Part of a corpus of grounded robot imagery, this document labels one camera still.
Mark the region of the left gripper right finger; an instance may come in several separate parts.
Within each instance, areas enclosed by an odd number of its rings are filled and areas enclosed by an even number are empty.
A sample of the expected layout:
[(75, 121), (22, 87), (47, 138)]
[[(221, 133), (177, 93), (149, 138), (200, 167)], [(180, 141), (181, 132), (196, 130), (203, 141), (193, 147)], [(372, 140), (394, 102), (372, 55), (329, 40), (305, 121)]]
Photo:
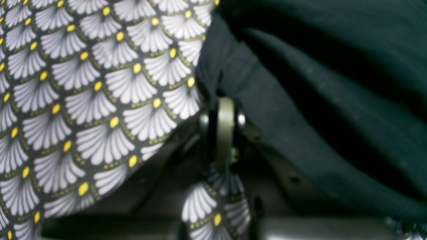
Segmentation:
[(246, 127), (246, 117), (233, 100), (219, 99), (217, 115), (217, 165), (220, 173), (237, 173), (235, 149), (246, 145), (267, 165), (268, 173), (300, 217), (268, 217), (258, 220), (253, 234), (258, 240), (398, 240), (387, 219), (357, 217), (281, 157), (257, 129)]

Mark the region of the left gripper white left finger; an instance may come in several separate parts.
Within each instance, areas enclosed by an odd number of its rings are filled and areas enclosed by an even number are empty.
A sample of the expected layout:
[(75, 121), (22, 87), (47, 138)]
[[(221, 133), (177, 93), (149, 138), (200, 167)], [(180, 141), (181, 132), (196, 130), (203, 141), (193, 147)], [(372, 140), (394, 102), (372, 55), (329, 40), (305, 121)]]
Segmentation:
[(180, 221), (188, 187), (206, 163), (209, 114), (198, 113), (111, 195), (44, 224), (45, 240), (186, 240)]

